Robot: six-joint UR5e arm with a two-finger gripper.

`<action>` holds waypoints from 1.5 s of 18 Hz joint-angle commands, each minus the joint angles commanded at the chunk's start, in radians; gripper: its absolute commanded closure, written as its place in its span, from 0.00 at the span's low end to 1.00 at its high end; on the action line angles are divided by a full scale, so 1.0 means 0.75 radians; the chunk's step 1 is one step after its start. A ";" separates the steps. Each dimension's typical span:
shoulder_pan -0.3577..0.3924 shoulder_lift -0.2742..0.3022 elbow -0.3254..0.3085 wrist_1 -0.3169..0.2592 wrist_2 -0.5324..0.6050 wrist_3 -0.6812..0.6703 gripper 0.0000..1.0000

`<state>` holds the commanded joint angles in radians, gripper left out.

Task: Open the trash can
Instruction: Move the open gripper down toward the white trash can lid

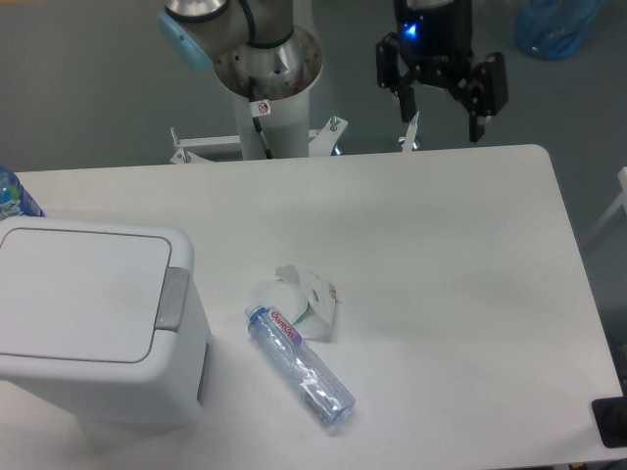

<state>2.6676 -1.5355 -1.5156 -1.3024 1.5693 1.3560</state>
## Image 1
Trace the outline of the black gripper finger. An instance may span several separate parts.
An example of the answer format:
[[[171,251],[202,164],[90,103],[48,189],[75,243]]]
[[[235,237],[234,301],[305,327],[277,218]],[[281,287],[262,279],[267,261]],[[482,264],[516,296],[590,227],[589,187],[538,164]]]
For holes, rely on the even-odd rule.
[[[488,120],[508,102],[504,54],[493,52],[483,58],[471,58],[463,75],[453,82],[451,93],[466,109],[469,140],[477,143]]]
[[[417,113],[413,77],[410,72],[401,75],[399,68],[400,45],[398,35],[390,32],[375,46],[377,84],[388,89],[399,101],[401,119],[410,122]]]

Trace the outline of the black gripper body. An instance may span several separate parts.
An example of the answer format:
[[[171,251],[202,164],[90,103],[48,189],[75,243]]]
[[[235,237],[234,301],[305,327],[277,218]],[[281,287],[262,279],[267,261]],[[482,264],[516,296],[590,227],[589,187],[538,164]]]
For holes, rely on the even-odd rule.
[[[396,1],[401,57],[416,80],[446,88],[465,79],[473,57],[469,1]]]

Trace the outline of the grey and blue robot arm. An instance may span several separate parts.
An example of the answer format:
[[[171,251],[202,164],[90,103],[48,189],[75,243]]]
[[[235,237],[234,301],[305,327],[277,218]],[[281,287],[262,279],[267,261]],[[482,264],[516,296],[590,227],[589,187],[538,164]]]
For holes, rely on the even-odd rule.
[[[396,1],[393,8],[396,29],[376,45],[379,87],[398,98],[403,121],[417,114],[414,83],[447,91],[468,112],[477,142],[485,120],[508,101],[504,56],[473,54],[468,1]],[[192,66],[243,46],[276,52],[296,36],[290,1],[168,1],[159,24]]]

